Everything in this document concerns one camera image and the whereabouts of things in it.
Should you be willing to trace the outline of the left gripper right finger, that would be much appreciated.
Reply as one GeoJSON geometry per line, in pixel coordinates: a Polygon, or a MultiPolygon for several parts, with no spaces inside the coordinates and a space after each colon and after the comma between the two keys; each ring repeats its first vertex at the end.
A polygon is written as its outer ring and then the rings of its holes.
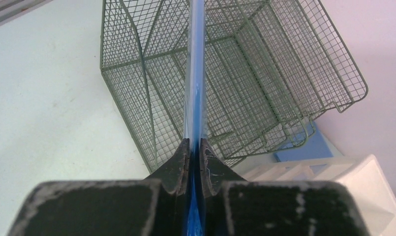
{"type": "Polygon", "coordinates": [[[366,236],[348,189],[332,181],[247,181],[200,143],[207,236],[366,236]]]}

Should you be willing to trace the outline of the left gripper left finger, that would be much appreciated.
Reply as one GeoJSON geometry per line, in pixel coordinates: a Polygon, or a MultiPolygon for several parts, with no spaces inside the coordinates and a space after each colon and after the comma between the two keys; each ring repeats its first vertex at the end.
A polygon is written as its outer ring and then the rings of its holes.
{"type": "Polygon", "coordinates": [[[48,181],[24,200],[10,236],[183,236],[189,139],[141,180],[48,181]]]}

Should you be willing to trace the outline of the blue folder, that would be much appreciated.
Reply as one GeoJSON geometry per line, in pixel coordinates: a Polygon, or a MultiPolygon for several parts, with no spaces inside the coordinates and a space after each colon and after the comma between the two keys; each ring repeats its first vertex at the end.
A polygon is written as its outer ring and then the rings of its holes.
{"type": "Polygon", "coordinates": [[[274,156],[278,162],[300,161],[333,157],[332,150],[326,143],[316,123],[307,127],[308,137],[305,132],[297,134],[291,140],[282,144],[274,156]]]}
{"type": "Polygon", "coordinates": [[[188,213],[185,235],[205,235],[205,203],[202,192],[200,143],[205,106],[205,2],[189,4],[188,51],[185,81],[184,137],[189,140],[188,213]]]}

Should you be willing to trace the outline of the green wire mesh basket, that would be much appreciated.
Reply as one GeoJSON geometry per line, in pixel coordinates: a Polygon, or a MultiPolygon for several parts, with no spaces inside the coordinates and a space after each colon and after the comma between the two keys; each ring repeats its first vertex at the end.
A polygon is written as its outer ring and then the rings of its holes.
{"type": "MultiPolygon", "coordinates": [[[[100,70],[149,172],[184,135],[187,0],[105,0],[100,70]]],[[[205,1],[204,136],[229,167],[303,146],[367,84],[319,0],[205,1]]]]}

